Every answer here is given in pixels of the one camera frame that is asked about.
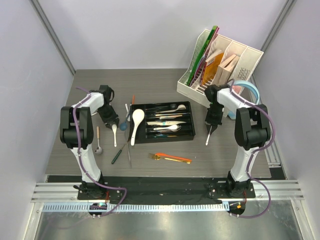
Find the black measuring scoop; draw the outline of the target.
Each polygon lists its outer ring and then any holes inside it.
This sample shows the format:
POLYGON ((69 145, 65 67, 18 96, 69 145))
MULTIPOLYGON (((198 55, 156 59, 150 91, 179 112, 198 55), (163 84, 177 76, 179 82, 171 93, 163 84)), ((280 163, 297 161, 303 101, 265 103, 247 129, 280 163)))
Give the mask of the black measuring scoop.
POLYGON ((163 104, 163 105, 153 106, 153 107, 147 108, 146 110, 150 110, 150 111, 167 111, 167 110, 175 109, 176 107, 177 107, 176 103, 170 103, 170 104, 163 104))

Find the gold knife green handle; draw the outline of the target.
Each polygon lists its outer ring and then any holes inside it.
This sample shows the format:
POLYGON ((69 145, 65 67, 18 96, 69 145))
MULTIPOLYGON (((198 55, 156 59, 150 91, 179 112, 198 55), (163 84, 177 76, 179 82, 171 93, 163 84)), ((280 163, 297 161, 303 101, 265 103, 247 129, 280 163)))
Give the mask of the gold knife green handle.
POLYGON ((154 134, 154 135, 147 135, 145 137, 146 139, 156 139, 156 138, 191 138, 193 139, 193 135, 188 135, 188 134, 178 134, 178 135, 172 135, 172 134, 154 134))

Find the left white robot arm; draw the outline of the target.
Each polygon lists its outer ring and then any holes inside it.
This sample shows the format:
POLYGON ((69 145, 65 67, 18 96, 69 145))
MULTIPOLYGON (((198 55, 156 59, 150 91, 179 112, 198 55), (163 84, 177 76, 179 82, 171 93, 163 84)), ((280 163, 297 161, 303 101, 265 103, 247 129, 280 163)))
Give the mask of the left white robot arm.
POLYGON ((114 90, 100 85, 98 90, 86 91, 86 97, 72 106, 60 110, 59 137, 76 157, 82 182, 79 190, 100 200, 107 192, 102 171, 97 166, 92 143, 94 127, 92 113, 97 112, 105 127, 119 125, 119 116, 111 106, 114 90))

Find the small white ceramic spoon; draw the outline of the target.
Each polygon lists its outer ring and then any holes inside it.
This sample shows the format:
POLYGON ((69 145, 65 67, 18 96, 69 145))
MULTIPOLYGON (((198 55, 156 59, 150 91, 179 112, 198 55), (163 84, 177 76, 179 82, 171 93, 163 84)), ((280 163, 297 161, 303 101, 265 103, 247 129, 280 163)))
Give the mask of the small white ceramic spoon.
POLYGON ((114 143, 114 147, 117 147, 117 125, 113 124, 111 126, 112 132, 113 132, 113 143, 114 143))

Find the beige sheathed knife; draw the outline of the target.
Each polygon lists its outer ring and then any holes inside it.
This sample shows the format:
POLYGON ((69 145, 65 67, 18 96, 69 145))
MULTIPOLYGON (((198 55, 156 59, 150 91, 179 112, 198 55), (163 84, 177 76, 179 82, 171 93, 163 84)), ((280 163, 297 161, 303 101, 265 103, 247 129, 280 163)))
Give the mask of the beige sheathed knife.
POLYGON ((146 124, 148 126, 171 126, 171 125, 179 125, 185 124, 185 121, 147 121, 146 124))

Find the beige wooden spoon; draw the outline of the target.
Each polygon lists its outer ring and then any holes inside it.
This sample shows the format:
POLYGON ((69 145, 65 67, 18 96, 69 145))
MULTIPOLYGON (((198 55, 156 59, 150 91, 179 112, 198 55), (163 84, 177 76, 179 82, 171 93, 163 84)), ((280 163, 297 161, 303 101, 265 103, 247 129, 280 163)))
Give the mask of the beige wooden spoon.
POLYGON ((177 105, 175 109, 159 111, 159 112, 156 112, 156 114, 174 113, 174 112, 177 112, 180 110, 186 110, 186 109, 187 109, 187 107, 184 104, 180 104, 180 105, 177 105))

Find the steel spoon wooden handle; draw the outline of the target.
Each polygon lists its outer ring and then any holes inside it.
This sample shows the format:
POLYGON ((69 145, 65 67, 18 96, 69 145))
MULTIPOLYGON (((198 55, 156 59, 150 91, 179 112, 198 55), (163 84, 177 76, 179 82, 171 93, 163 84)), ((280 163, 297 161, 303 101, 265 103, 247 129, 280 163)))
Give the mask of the steel spoon wooden handle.
POLYGON ((103 153, 103 149, 100 145, 100 127, 99 126, 96 127, 96 136, 97 136, 97 148, 95 150, 95 153, 97 155, 101 155, 103 153))

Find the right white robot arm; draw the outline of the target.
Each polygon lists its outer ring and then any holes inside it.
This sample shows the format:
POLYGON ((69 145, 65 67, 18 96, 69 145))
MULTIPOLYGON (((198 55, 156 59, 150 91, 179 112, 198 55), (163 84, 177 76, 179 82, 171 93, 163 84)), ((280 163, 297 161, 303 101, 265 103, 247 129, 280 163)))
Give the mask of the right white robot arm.
POLYGON ((210 85, 204 94, 209 101, 205 117, 209 136, 222 124, 225 108, 235 113, 234 138, 238 149, 224 189, 227 196, 236 198, 250 188, 253 163, 259 149, 271 138, 268 109, 246 101, 227 84, 210 85))

